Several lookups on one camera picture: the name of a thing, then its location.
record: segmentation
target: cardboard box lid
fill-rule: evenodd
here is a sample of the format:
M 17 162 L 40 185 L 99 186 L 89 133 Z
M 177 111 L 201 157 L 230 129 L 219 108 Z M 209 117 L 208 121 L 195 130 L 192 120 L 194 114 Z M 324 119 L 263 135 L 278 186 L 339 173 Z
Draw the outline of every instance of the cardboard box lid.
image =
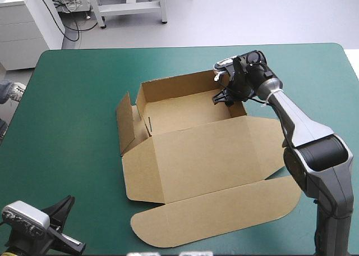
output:
M 127 197 L 172 203 L 260 181 L 284 166 L 277 120 L 236 117 L 154 135 L 122 157 Z
M 277 220 L 294 209 L 300 195 L 291 176 L 264 180 L 137 213 L 131 227 L 152 246 L 174 247 Z

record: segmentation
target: white floor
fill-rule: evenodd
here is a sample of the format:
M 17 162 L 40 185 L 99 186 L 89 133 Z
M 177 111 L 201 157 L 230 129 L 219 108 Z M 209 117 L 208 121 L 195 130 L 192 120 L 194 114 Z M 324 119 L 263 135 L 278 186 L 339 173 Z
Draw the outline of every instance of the white floor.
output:
M 100 1 L 110 4 L 125 0 Z M 106 17 L 106 29 L 97 26 L 83 32 L 76 43 L 65 39 L 63 48 L 335 42 L 344 49 L 359 49 L 359 0 L 167 0 L 167 14 L 165 25 L 159 13 Z M 83 29 L 95 23 L 95 17 L 85 21 L 81 13 L 77 18 Z M 63 19 L 71 22 L 69 16 Z M 75 38 L 76 33 L 68 36 Z M 352 50 L 346 53 L 359 70 L 359 54 Z M 0 66 L 0 79 L 26 84 L 31 73 L 5 72 Z M 15 109 L 14 102 L 0 106 L 0 118 L 9 122 Z

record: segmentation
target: brown cardboard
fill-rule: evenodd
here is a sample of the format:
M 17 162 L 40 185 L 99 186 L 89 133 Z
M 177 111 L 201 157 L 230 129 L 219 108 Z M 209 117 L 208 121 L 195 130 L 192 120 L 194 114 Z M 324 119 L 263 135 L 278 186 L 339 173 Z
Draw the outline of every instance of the brown cardboard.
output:
M 282 218 L 300 194 L 291 176 L 264 180 L 135 214 L 131 227 L 152 246 L 174 247 Z
M 141 121 L 137 106 L 131 105 L 128 92 L 118 104 L 116 115 L 121 154 L 149 137 L 146 126 Z
M 148 81 L 135 106 L 126 94 L 116 109 L 127 197 L 165 204 L 131 220 L 151 245 L 276 220 L 299 200 L 293 178 L 265 180 L 284 165 L 280 123 L 246 116 L 242 103 L 214 105 L 222 87 L 213 77 L 205 71 Z
M 276 120 L 242 116 L 154 135 L 122 158 L 127 197 L 172 203 L 263 180 L 283 167 L 280 134 Z

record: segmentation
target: white zip tie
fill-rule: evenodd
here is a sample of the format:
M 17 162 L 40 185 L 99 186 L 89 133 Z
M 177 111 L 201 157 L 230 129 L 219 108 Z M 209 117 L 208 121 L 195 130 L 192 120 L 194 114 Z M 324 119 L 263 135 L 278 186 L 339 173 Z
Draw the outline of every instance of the white zip tie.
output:
M 268 94 L 267 99 L 265 100 L 265 103 L 262 104 L 261 107 L 266 107 L 266 106 L 269 104 L 268 100 L 269 100 L 269 98 L 270 98 L 274 93 L 276 93 L 276 92 L 282 92 L 282 91 L 283 91 L 283 89 L 275 89 L 275 90 L 272 90 L 272 91 Z

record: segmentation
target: white cabinet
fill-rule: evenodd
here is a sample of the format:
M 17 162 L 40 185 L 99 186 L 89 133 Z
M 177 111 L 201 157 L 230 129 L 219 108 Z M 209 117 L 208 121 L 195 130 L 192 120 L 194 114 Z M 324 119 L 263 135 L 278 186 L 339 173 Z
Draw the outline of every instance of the white cabinet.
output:
M 45 0 L 60 29 L 61 19 Z M 63 35 L 42 0 L 0 0 L 0 63 L 6 70 L 32 68 L 49 49 L 61 49 Z

